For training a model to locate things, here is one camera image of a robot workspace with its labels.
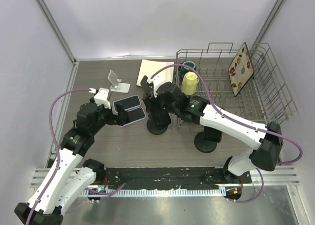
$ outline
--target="dish rack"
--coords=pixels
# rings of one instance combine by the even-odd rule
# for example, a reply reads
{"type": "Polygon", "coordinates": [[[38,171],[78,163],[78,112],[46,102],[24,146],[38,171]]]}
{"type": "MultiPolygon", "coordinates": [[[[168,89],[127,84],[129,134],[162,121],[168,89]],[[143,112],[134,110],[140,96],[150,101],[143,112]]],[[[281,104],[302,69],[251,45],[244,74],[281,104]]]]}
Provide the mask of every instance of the dish rack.
{"type": "MultiPolygon", "coordinates": [[[[228,68],[238,49],[229,42],[209,43],[207,49],[181,49],[176,63],[192,61],[207,84],[214,103],[226,111],[250,121],[265,123],[284,120],[297,111],[283,73],[268,43],[258,43],[249,50],[254,66],[253,78],[234,97],[228,68]]],[[[180,70],[175,69],[175,83],[181,88],[180,70]]],[[[199,81],[195,95],[207,98],[199,81]]],[[[177,118],[179,129],[196,127],[177,118]]]]}

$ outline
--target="white panel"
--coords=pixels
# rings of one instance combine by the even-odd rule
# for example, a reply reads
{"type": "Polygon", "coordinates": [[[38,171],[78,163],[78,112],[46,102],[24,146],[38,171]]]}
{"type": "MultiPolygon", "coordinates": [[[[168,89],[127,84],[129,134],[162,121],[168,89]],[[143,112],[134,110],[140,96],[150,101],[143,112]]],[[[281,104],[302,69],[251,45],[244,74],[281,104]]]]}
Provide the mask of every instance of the white panel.
{"type": "Polygon", "coordinates": [[[45,0],[76,58],[252,45],[275,0],[45,0]]]}
{"type": "Polygon", "coordinates": [[[35,0],[0,0],[0,44],[0,217],[20,225],[14,208],[28,200],[34,171],[47,160],[49,107],[71,63],[35,0]]]}
{"type": "MultiPolygon", "coordinates": [[[[314,0],[286,0],[270,27],[264,42],[269,42],[287,74],[297,102],[298,113],[282,124],[283,134],[299,142],[304,150],[302,159],[294,167],[309,206],[309,216],[315,223],[315,94],[314,94],[314,0]]],[[[297,156],[293,145],[284,142],[283,159],[297,156]]]]}

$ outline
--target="open notebook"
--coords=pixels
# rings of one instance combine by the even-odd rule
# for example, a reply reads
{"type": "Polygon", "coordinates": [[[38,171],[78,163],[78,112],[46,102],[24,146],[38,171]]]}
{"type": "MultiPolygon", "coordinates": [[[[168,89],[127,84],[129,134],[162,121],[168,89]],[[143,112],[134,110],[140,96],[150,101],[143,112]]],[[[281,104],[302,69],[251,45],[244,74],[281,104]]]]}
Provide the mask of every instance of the open notebook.
{"type": "MultiPolygon", "coordinates": [[[[141,66],[139,70],[139,75],[137,79],[137,86],[141,86],[140,82],[144,76],[152,76],[158,70],[162,69],[167,65],[174,64],[174,62],[159,62],[159,61],[150,61],[143,59],[141,61],[141,66]]],[[[160,73],[166,80],[173,82],[174,67],[170,67],[160,73]]]]}

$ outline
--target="gray floor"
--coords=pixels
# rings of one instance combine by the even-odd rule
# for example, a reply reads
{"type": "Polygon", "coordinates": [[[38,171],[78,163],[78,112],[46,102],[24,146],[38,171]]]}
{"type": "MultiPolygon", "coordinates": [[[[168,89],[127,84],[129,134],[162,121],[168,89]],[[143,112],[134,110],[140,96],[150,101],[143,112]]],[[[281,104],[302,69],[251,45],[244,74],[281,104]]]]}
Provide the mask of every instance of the gray floor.
{"type": "MultiPolygon", "coordinates": [[[[111,103],[132,95],[141,98],[142,89],[135,85],[140,63],[141,60],[80,62],[73,88],[109,88],[107,76],[113,70],[131,87],[128,94],[112,93],[111,103]]],[[[80,105],[88,102],[90,97],[89,93],[71,95],[62,135],[72,127],[80,105]]],[[[172,119],[168,131],[160,136],[147,131],[147,119],[127,127],[105,126],[96,135],[95,143],[85,158],[98,160],[108,167],[222,166],[229,156],[248,149],[241,141],[223,134],[222,142],[215,151],[210,154],[201,153],[193,143],[200,129],[177,130],[176,117],[173,116],[172,119]]]]}
{"type": "MultiPolygon", "coordinates": [[[[241,199],[259,188],[243,188],[241,199]]],[[[222,197],[112,198],[88,204],[79,198],[63,225],[298,225],[286,187],[265,187],[254,202],[233,204],[222,197]]]]}

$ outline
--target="metal wire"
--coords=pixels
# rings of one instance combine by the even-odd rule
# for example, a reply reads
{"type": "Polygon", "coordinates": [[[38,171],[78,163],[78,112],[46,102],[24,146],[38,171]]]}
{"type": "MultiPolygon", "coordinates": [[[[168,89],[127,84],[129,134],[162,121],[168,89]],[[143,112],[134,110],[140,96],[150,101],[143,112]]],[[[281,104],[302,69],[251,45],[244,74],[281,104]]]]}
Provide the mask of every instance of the metal wire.
{"type": "MultiPolygon", "coordinates": [[[[176,63],[195,62],[215,104],[226,111],[254,122],[282,123],[297,108],[269,44],[259,43],[255,50],[250,50],[254,76],[237,97],[233,95],[228,74],[228,68],[238,52],[238,49],[232,49],[233,45],[209,43],[207,49],[182,49],[176,53],[176,63]]],[[[179,76],[180,71],[176,68],[175,83],[181,87],[179,76]]],[[[206,98],[201,83],[198,83],[195,95],[206,98]]],[[[196,125],[178,119],[177,126],[182,129],[196,125]]]]}

